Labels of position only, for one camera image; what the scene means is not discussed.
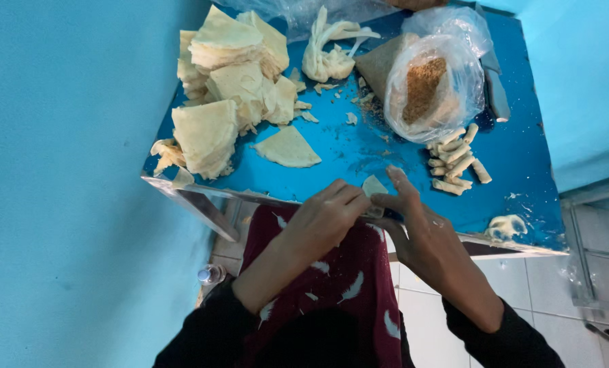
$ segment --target plastic bottle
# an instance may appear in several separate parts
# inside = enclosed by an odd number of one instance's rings
[[[225,280],[227,270],[220,264],[207,264],[204,269],[198,272],[198,280],[202,285],[216,285]]]

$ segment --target table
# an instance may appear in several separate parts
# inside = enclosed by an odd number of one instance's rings
[[[372,27],[382,38],[369,39],[359,49],[358,55],[397,36],[402,20],[410,14],[402,11],[362,24]],[[259,157],[250,146],[278,131],[276,126],[261,122],[257,126],[257,134],[249,133],[236,140],[236,152],[232,157],[235,171],[229,176],[202,180],[200,175],[196,175],[194,185],[184,190],[173,190],[170,180],[176,175],[176,167],[166,169],[159,178],[152,177],[159,159],[157,155],[147,157],[142,178],[198,215],[221,236],[236,240],[238,233],[205,194],[272,205],[293,205],[303,202],[337,178],[361,186],[373,174],[394,193],[384,172],[388,164],[394,164],[405,171],[426,204],[452,221],[463,241],[513,249],[525,255],[565,254],[567,244],[558,192],[552,178],[543,120],[520,21],[494,13],[486,13],[486,18],[503,71],[500,79],[511,108],[508,122],[494,122],[485,112],[474,119],[480,130],[471,144],[472,151],[493,177],[489,184],[479,184],[474,173],[468,170],[467,179],[472,176],[476,184],[461,197],[432,188],[432,176],[426,163],[429,155],[424,147],[400,138],[382,119],[372,113],[362,113],[356,104],[350,102],[358,93],[360,75],[356,70],[346,80],[328,81],[339,84],[339,87],[323,90],[321,96],[313,90],[316,82],[302,74],[307,89],[299,94],[299,99],[313,104],[310,112],[320,123],[298,117],[292,124],[322,158],[322,163],[305,169],[286,168]],[[282,29],[276,28],[284,31],[284,24],[281,26]],[[350,48],[354,39],[337,43]],[[285,73],[290,73],[292,67],[300,69],[305,46],[307,41],[288,45],[291,65]],[[332,48],[333,42],[326,47]],[[334,98],[338,89],[342,89],[340,99]],[[172,137],[174,126],[170,110],[180,106],[184,100],[186,96],[180,86],[159,127],[157,139]],[[359,117],[356,126],[345,123],[348,112]],[[481,235],[491,218],[508,214],[521,216],[527,222],[529,233],[515,236],[512,242],[497,243]]]

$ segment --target left hand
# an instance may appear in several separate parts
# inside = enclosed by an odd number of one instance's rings
[[[370,206],[361,188],[334,180],[302,204],[270,246],[308,266],[339,245]]]
[[[306,200],[286,228],[232,284],[236,298],[258,313],[318,259],[345,238],[371,206],[361,188],[337,179]]]

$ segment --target plastic bag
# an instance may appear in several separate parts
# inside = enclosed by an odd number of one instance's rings
[[[288,43],[309,39],[311,26],[320,7],[327,7],[327,23],[347,20],[368,21],[399,11],[381,0],[214,0],[240,12],[255,11],[261,19],[269,21],[283,16],[288,23]]]
[[[435,59],[444,58],[446,73],[425,112],[406,121],[408,73]],[[386,79],[384,118],[400,137],[425,143],[442,137],[484,110],[484,70],[463,40],[451,35],[421,38],[402,50]]]
[[[416,12],[402,23],[402,32],[453,35],[468,44],[478,58],[493,50],[486,19],[467,6],[442,6]]]

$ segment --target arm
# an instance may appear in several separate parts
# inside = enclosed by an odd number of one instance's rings
[[[485,368],[489,367],[563,367],[561,358],[543,336],[504,303],[500,328],[485,333],[443,299],[448,329],[465,343],[466,351]]]
[[[241,355],[243,338],[257,318],[234,296],[231,281],[216,286],[182,330],[157,355],[155,368],[231,367]]]
[[[261,308],[340,243],[370,205],[361,188],[343,180],[309,198],[236,280],[212,290],[186,318],[155,367],[232,366]]]
[[[373,195],[373,204],[401,213],[402,226],[391,219],[374,223],[389,232],[398,260],[443,296],[448,327],[465,342],[468,353],[485,367],[562,367],[543,336],[504,303],[472,262],[452,223],[420,202],[420,194],[402,170],[386,173],[398,196]]]

